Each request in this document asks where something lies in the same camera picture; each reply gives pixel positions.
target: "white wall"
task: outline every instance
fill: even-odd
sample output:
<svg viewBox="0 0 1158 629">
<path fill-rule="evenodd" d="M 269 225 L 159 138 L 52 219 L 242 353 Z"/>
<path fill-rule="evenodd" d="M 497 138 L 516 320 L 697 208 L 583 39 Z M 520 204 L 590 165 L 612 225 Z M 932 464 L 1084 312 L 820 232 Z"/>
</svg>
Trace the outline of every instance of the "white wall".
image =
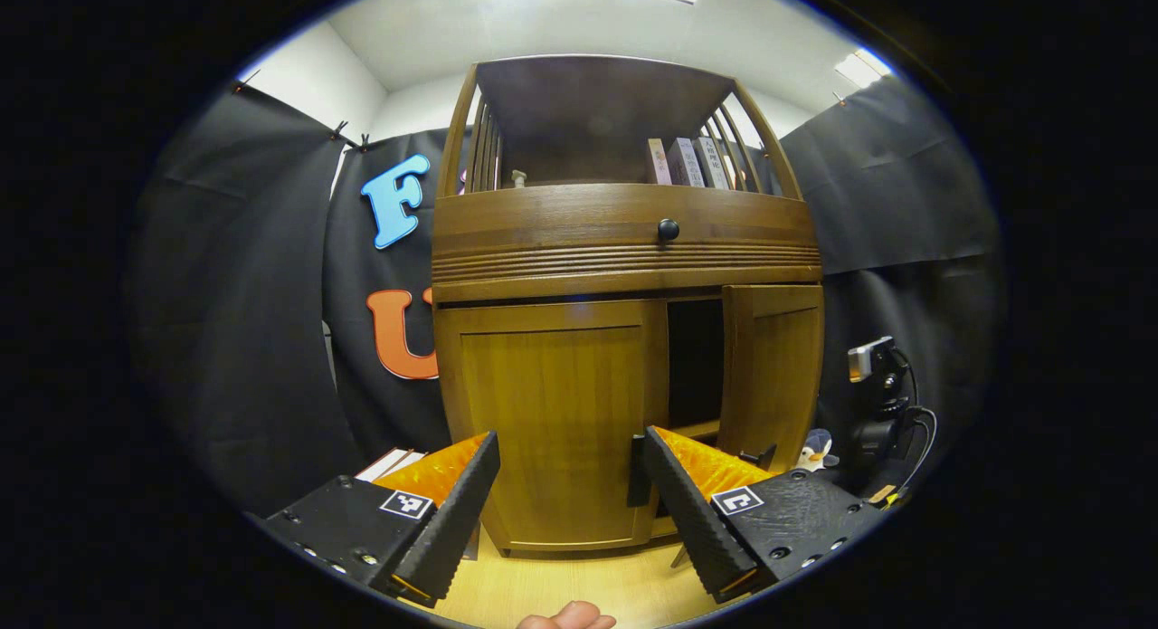
<svg viewBox="0 0 1158 629">
<path fill-rule="evenodd" d="M 317 23 L 273 49 L 242 70 L 239 80 L 245 80 L 258 68 L 261 73 L 249 80 L 249 86 L 330 129 L 349 120 L 342 134 L 356 142 L 360 141 L 360 134 L 372 133 L 372 122 L 386 101 L 386 89 L 378 78 L 328 22 Z"/>
<path fill-rule="evenodd" d="M 454 105 L 459 101 L 459 92 L 462 89 L 464 78 L 467 78 L 466 73 L 442 76 L 439 80 L 425 81 L 425 83 L 390 93 L 371 126 L 371 139 L 376 141 L 376 139 L 412 134 L 415 131 L 441 130 L 450 126 Z M 770 94 L 753 92 L 753 89 L 749 89 L 748 93 L 756 101 L 756 105 L 760 105 L 761 112 L 764 114 L 764 118 L 772 126 L 777 138 L 784 138 L 789 131 L 797 129 L 812 117 L 807 110 L 789 104 L 789 102 L 770 96 Z M 756 134 L 756 129 L 742 114 L 735 97 L 728 97 L 725 105 L 732 114 L 732 118 L 735 118 L 745 142 L 753 147 L 758 146 L 760 138 Z M 467 117 L 468 125 L 474 120 L 474 116 L 475 105 L 471 105 Z"/>
</svg>

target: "wooden floor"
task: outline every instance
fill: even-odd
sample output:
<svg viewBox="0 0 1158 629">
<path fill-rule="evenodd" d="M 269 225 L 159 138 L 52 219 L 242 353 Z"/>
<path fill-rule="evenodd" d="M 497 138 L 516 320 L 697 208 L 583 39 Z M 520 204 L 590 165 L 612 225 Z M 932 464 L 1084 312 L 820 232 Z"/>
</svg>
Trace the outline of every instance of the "wooden floor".
<svg viewBox="0 0 1158 629">
<path fill-rule="evenodd" d="M 586 600 L 615 616 L 617 628 L 652 629 L 747 597 L 717 605 L 704 592 L 687 558 L 670 568 L 681 544 L 672 536 L 644 548 L 599 553 L 516 550 L 503 558 L 484 529 L 478 561 L 460 563 L 450 592 L 433 613 L 484 629 L 514 629 L 527 615 L 551 616 L 571 600 Z"/>
</svg>

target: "plush toy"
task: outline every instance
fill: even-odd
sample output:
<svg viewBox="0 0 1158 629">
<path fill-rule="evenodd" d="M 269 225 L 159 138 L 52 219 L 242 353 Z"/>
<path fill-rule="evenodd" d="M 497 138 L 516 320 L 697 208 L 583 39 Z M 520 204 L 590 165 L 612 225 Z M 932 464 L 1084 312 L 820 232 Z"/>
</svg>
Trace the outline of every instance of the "plush toy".
<svg viewBox="0 0 1158 629">
<path fill-rule="evenodd" d="M 804 448 L 800 449 L 800 459 L 797 460 L 796 468 L 818 471 L 822 468 L 830 468 L 841 463 L 836 455 L 828 455 L 833 448 L 833 434 L 827 430 L 813 429 L 808 431 L 804 440 Z"/>
</svg>

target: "black curtain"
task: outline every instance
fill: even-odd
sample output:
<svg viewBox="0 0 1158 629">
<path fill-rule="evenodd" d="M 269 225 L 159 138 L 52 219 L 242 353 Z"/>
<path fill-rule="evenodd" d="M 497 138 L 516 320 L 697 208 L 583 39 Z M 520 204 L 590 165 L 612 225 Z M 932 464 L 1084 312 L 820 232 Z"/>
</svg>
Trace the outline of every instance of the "black curtain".
<svg viewBox="0 0 1158 629">
<path fill-rule="evenodd" d="M 891 335 L 938 415 L 928 475 L 979 414 L 1004 319 L 997 217 L 952 126 L 886 76 L 780 139 L 808 203 L 823 265 L 824 361 L 816 424 L 849 454 L 868 417 L 845 353 Z M 902 437 L 911 467 L 924 431 Z"/>
<path fill-rule="evenodd" d="M 171 139 L 133 221 L 134 361 L 195 461 L 265 515 L 362 460 L 322 335 L 322 240 L 343 139 L 256 89 Z"/>
<path fill-rule="evenodd" d="M 365 151 L 349 151 L 330 203 L 323 277 L 325 323 L 330 327 L 338 393 L 366 460 L 394 447 L 435 451 L 450 443 L 439 381 L 405 380 L 382 365 L 374 344 L 374 319 L 366 306 L 373 292 L 409 292 L 405 310 L 406 349 L 415 356 L 434 351 L 431 307 L 423 291 L 431 286 L 431 218 L 447 130 L 419 131 Z M 470 130 L 462 144 L 459 174 L 466 168 Z M 417 218 L 410 234 L 378 249 L 378 226 L 367 181 L 413 155 L 425 155 L 430 168 L 413 175 L 422 184 L 422 203 L 404 211 Z"/>
</svg>

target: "book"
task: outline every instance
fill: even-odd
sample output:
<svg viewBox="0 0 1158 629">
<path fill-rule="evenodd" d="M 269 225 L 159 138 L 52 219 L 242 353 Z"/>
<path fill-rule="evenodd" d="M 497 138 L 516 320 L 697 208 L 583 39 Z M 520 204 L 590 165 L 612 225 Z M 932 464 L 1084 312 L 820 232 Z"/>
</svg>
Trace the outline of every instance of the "book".
<svg viewBox="0 0 1158 629">
<path fill-rule="evenodd" d="M 708 137 L 699 137 L 692 142 L 696 147 L 696 155 L 699 164 L 704 168 L 704 183 L 708 188 L 730 189 L 727 175 L 724 174 L 724 162 L 719 152 L 716 151 L 716 141 Z"/>
<path fill-rule="evenodd" d="M 373 482 L 379 477 L 396 471 L 400 468 L 408 467 L 425 456 L 426 453 L 394 448 L 386 455 L 381 456 L 381 459 L 376 462 L 368 465 L 368 467 L 357 475 L 357 478 L 364 482 Z"/>
<path fill-rule="evenodd" d="M 667 151 L 667 168 L 672 173 L 672 183 L 704 188 L 704 176 L 699 171 L 699 162 L 690 139 L 675 139 L 672 142 Z"/>
<path fill-rule="evenodd" d="M 672 175 L 667 168 L 667 154 L 661 139 L 647 139 L 647 183 L 672 184 Z"/>
</svg>

